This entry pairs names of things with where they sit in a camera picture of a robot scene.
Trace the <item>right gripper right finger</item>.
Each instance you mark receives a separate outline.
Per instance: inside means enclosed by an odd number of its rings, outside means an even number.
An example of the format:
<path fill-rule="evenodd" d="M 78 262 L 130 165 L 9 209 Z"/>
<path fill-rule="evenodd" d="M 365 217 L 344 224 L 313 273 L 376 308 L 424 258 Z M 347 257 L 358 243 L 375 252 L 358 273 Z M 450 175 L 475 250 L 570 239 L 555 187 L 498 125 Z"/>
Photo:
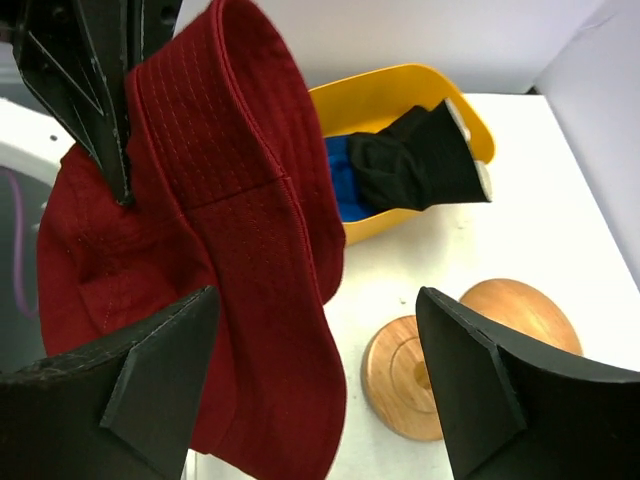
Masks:
<path fill-rule="evenodd" d="M 639 375 L 547 345 L 435 288 L 417 324 L 457 479 L 636 479 Z"/>

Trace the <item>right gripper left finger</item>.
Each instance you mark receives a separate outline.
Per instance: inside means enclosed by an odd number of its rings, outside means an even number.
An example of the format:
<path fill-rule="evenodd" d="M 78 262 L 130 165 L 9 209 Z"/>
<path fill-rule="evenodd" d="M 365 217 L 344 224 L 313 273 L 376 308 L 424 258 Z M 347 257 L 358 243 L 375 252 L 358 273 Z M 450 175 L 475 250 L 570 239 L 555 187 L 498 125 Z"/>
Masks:
<path fill-rule="evenodd" d="M 4 479 L 178 479 L 220 313 L 218 291 L 1 376 Z"/>

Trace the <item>dark red hat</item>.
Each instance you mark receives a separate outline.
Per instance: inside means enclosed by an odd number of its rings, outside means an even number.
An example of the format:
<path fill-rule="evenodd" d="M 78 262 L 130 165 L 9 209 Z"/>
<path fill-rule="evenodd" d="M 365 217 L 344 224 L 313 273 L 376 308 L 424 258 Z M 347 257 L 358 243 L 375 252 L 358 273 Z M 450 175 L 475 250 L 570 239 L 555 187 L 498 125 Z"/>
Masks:
<path fill-rule="evenodd" d="M 322 479 L 346 382 L 324 304 L 345 234 L 324 139 L 281 36 L 250 1 L 215 1 L 126 82 L 135 202 L 80 146 L 37 240 L 49 355 L 216 286 L 222 313 L 191 446 L 257 479 Z"/>

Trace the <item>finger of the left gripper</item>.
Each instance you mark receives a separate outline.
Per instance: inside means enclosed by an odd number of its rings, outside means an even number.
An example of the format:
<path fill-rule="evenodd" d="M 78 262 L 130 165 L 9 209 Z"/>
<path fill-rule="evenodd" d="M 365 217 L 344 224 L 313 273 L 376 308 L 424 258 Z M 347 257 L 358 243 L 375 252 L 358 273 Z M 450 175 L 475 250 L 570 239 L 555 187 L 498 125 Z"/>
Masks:
<path fill-rule="evenodd" d="M 85 149 L 84 121 L 97 100 L 75 2 L 13 1 L 11 44 L 24 84 Z"/>
<path fill-rule="evenodd" d="M 74 9 L 89 60 L 97 105 L 84 121 L 85 147 L 115 201 L 133 201 L 126 154 L 130 136 L 125 80 L 143 59 L 143 1 L 76 1 Z"/>

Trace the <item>black hat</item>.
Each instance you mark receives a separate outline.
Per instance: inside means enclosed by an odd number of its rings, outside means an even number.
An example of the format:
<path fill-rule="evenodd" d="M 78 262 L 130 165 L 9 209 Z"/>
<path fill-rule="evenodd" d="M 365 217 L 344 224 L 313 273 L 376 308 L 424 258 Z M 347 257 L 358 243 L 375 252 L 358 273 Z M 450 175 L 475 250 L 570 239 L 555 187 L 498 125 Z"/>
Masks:
<path fill-rule="evenodd" d="M 377 133 L 351 134 L 346 147 L 359 199 L 379 212 L 493 199 L 449 98 L 431 110 L 416 105 Z"/>

